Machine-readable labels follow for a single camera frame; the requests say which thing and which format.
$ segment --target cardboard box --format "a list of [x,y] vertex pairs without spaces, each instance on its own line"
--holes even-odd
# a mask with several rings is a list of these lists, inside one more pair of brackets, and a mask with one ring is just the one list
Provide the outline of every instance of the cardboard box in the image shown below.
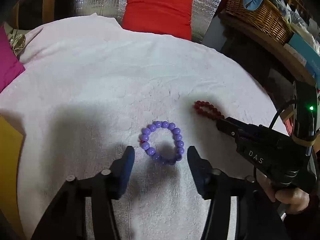
[[317,82],[317,88],[320,89],[320,57],[314,51],[314,49],[305,42],[305,40],[297,33],[295,33],[289,45],[293,47],[301,56],[303,56],[307,63],[306,69],[315,78]]

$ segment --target human hand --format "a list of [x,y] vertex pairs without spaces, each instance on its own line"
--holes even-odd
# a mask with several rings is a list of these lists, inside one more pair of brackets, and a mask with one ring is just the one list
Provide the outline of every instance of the human hand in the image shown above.
[[271,180],[259,170],[257,170],[257,181],[272,202],[277,199],[284,204],[290,204],[286,210],[287,214],[298,213],[309,204],[309,194],[299,188],[286,188],[276,192],[271,185]]

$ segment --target white towel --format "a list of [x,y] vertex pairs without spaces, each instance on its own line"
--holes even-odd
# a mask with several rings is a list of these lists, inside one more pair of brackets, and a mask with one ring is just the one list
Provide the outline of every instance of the white towel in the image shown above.
[[[94,176],[132,145],[127,191],[113,201],[121,239],[200,239],[209,201],[197,193],[186,155],[175,166],[154,162],[139,147],[141,129],[174,122],[185,149],[195,145],[214,168],[243,178],[252,166],[233,138],[192,105],[209,101],[226,117],[269,125],[276,110],[267,93],[214,49],[126,31],[115,19],[75,17],[39,28],[20,57],[26,71],[0,94],[0,113],[26,134],[18,202],[27,238],[68,175]],[[285,133],[280,120],[275,129]],[[173,151],[165,129],[152,133],[150,144]],[[90,223],[88,230],[92,239]]]

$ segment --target purple bead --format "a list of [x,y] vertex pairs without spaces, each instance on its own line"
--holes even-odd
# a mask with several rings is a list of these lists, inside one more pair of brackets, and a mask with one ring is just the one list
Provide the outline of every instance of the purple bead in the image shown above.
[[180,134],[180,132],[181,130],[178,127],[173,129],[173,134]]
[[147,154],[152,156],[156,153],[156,149],[154,149],[153,147],[150,147],[148,150],[147,150]]
[[168,164],[168,160],[167,160],[167,159],[164,159],[164,158],[161,158],[160,163],[161,163],[162,165],[167,165],[167,164]]
[[151,130],[151,132],[154,132],[155,130],[157,130],[157,127],[154,124],[149,124],[148,127]]
[[174,122],[169,123],[168,129],[173,130],[174,128],[176,128],[176,125],[174,124]]
[[172,166],[175,165],[176,162],[177,162],[176,159],[170,159],[170,160],[168,160],[168,164],[169,164],[169,165],[172,165]]
[[181,141],[182,140],[182,135],[181,134],[176,134],[174,137],[175,141]]
[[161,122],[160,122],[160,121],[155,121],[154,124],[155,124],[155,126],[156,126],[157,128],[160,128],[160,127],[161,127]]
[[176,154],[176,160],[177,160],[177,162],[181,161],[182,160],[182,155],[177,153]]
[[141,141],[147,142],[149,140],[149,136],[147,134],[142,134],[140,136]]
[[143,134],[149,135],[151,133],[151,130],[149,128],[145,128],[142,130]]
[[178,147],[177,148],[177,153],[182,155],[184,153],[184,149],[182,147]]
[[148,142],[144,142],[141,144],[141,148],[144,150],[148,150],[150,148],[150,144]]
[[168,126],[169,126],[169,123],[167,121],[163,121],[161,124],[162,128],[168,128]]
[[161,159],[161,156],[160,156],[159,153],[155,153],[155,154],[152,156],[152,159],[153,159],[154,161],[159,161],[159,160]]
[[183,147],[184,146],[184,142],[183,141],[177,141],[176,142],[176,146],[177,147]]

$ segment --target pink pillow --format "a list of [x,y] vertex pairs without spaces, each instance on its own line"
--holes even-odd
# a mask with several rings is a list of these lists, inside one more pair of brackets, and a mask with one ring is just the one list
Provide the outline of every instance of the pink pillow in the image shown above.
[[0,92],[25,68],[11,50],[4,28],[0,27]]

